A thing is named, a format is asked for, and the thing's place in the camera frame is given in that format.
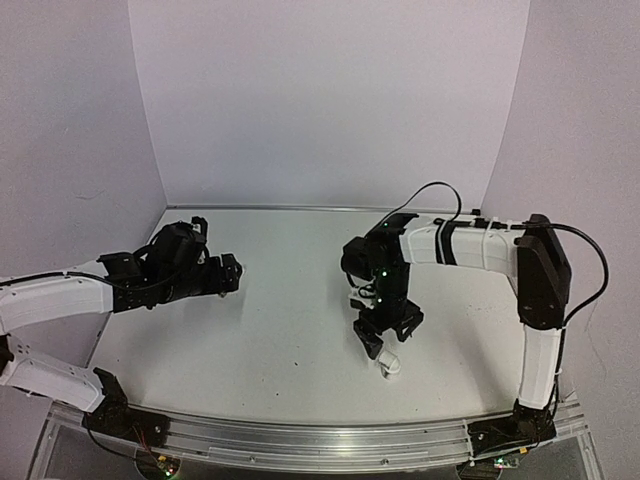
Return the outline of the white plastic water faucet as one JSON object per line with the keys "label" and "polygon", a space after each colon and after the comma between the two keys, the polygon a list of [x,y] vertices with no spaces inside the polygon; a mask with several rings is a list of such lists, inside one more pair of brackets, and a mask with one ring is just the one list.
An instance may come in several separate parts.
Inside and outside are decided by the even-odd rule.
{"label": "white plastic water faucet", "polygon": [[217,295],[223,298],[237,292],[240,289],[243,274],[244,267],[239,263],[223,265],[219,272],[219,290]]}

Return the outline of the white elbow pipe fitting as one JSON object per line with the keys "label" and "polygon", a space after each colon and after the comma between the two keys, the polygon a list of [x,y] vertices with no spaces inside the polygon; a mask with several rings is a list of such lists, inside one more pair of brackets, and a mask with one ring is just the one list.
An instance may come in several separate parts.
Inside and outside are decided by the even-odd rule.
{"label": "white elbow pipe fitting", "polygon": [[378,366],[382,377],[388,381],[396,378],[401,371],[401,362],[399,357],[387,349],[383,349],[379,352],[375,359],[375,363]]}

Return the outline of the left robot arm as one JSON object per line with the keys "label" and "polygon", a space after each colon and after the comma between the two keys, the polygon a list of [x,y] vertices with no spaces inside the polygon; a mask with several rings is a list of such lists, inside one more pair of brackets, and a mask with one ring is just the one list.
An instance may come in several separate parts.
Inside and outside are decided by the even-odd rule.
{"label": "left robot arm", "polygon": [[34,351],[16,330],[65,317],[151,310],[189,297],[238,291],[243,268],[231,253],[213,256],[202,217],[164,226],[133,252],[103,254],[58,272],[1,283],[1,383],[65,403],[116,437],[131,433],[135,416],[117,378]]}

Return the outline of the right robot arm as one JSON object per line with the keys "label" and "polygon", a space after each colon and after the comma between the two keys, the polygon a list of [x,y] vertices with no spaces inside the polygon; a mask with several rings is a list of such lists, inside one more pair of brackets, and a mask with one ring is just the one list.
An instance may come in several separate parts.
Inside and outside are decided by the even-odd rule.
{"label": "right robot arm", "polygon": [[408,294],[414,265],[499,273],[516,296],[525,335],[518,396],[510,415],[468,425],[475,453],[553,439],[551,404],[571,267],[549,219],[534,214],[517,226],[483,218],[444,220],[395,213],[366,235],[350,240],[343,247],[340,266],[351,286],[350,305],[358,312],[353,330],[367,356],[385,374],[396,373],[399,360],[385,349],[383,333],[391,330],[404,342],[424,319]]}

